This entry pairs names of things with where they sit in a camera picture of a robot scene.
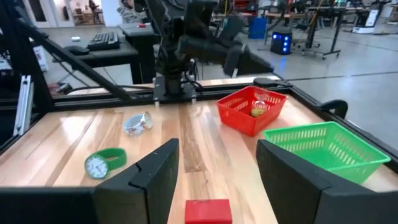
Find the red cube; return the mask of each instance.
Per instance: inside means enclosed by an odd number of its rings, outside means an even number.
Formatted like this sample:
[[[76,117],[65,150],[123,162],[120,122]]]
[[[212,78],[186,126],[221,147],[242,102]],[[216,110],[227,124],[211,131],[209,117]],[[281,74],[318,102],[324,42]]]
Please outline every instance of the red cube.
[[[232,224],[229,200],[187,200],[185,224]]]

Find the floor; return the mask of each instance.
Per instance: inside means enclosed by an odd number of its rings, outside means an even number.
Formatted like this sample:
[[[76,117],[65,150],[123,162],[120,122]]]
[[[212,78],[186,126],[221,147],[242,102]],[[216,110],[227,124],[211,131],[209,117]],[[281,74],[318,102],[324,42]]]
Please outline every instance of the floor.
[[[71,43],[70,38],[73,36],[88,39],[96,33],[109,30],[117,28],[76,27],[43,31],[64,46]],[[398,26],[394,25],[380,23],[376,27],[376,33],[397,31]],[[333,35],[334,31],[329,28],[317,31],[315,40],[321,43],[321,51],[330,48]],[[303,57],[300,51],[280,56],[270,52],[269,45],[264,46],[262,40],[249,40],[248,44],[275,66],[277,74],[292,80],[294,85],[319,101],[346,100],[349,104],[349,120],[398,149],[398,101],[394,96],[398,86],[398,35],[359,35],[341,31],[336,44],[336,48],[342,50],[340,56],[329,55],[326,60],[312,54]],[[49,71],[45,74],[47,81],[59,81],[66,72],[60,65],[51,62],[49,54],[46,59],[49,62]],[[128,65],[95,70],[109,79],[106,74],[108,72],[117,84],[132,83]],[[90,85],[96,85],[82,74],[78,76]],[[225,78],[219,65],[204,66],[203,76],[207,80]],[[71,83],[73,87],[83,86],[72,77],[68,77],[65,82]]]

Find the yellow ball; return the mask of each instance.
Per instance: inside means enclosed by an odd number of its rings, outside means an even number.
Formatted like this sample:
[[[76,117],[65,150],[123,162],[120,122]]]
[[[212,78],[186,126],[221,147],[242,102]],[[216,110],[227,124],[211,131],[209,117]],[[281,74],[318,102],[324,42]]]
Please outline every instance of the yellow ball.
[[[264,112],[265,112],[264,109],[254,108],[251,110],[251,116],[257,118],[258,116],[262,115]]]

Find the white wall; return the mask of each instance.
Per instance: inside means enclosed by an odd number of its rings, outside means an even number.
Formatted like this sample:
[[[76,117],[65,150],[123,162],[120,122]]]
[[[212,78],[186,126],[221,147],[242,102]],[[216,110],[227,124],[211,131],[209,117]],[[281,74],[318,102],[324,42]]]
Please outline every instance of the white wall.
[[[54,0],[54,4],[57,18],[61,19],[61,21],[65,21],[66,19],[63,16],[63,7],[65,6],[65,0]]]
[[[122,23],[122,17],[116,11],[120,7],[119,0],[101,0],[106,27],[116,27]]]

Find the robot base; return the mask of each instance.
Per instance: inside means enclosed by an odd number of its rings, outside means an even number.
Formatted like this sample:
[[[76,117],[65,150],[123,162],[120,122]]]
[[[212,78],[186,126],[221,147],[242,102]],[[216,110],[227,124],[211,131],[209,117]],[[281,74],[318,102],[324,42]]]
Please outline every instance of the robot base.
[[[175,96],[175,95],[166,95],[166,88],[165,88],[165,78],[163,76],[155,78],[155,89],[154,89],[154,102],[155,106],[158,107],[160,103],[178,103],[181,101],[192,103],[196,102],[197,92],[195,88],[189,84],[184,83],[182,85],[182,94]]]

